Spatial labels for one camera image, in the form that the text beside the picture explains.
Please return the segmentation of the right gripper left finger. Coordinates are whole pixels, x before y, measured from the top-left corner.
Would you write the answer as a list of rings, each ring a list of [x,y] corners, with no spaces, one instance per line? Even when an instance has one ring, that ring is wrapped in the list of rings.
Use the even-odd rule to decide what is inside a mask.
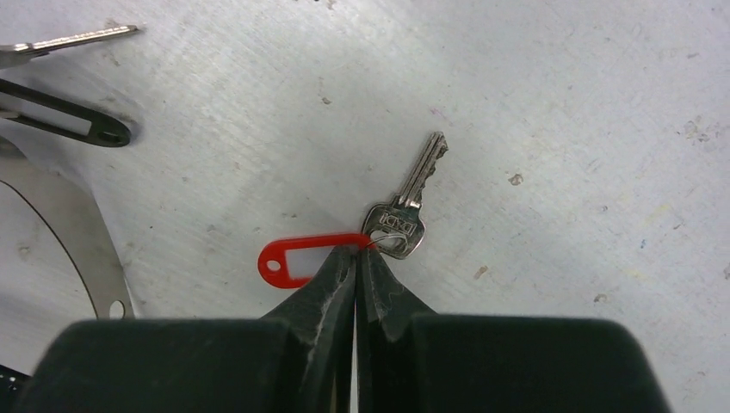
[[[355,280],[336,247],[256,319],[83,321],[52,342],[15,412],[347,412]]]

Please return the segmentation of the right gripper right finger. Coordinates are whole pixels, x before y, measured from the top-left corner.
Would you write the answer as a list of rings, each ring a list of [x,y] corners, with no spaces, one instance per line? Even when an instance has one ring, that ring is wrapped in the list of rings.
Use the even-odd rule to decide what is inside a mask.
[[[356,258],[362,412],[666,412],[639,343],[609,320],[440,314],[381,254]]]

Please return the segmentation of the red tagged key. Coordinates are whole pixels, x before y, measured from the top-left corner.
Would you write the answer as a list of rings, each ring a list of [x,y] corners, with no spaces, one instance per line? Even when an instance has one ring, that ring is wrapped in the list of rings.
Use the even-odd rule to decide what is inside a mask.
[[[260,276],[272,287],[303,287],[311,277],[293,277],[287,253],[324,247],[349,246],[378,249],[386,256],[404,260],[422,243],[425,223],[420,218],[423,190],[436,172],[436,164],[449,150],[442,132],[433,132],[406,177],[401,190],[388,202],[373,204],[366,213],[359,233],[329,233],[280,238],[266,244],[257,258]]]

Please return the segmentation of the metal key holder ring plate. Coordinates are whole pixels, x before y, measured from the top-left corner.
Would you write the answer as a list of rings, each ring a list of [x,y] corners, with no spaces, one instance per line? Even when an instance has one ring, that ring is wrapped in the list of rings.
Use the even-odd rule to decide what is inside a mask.
[[[1,139],[1,183],[15,190],[49,228],[75,268],[96,317],[134,319],[121,261],[96,201],[63,176],[36,167]]]

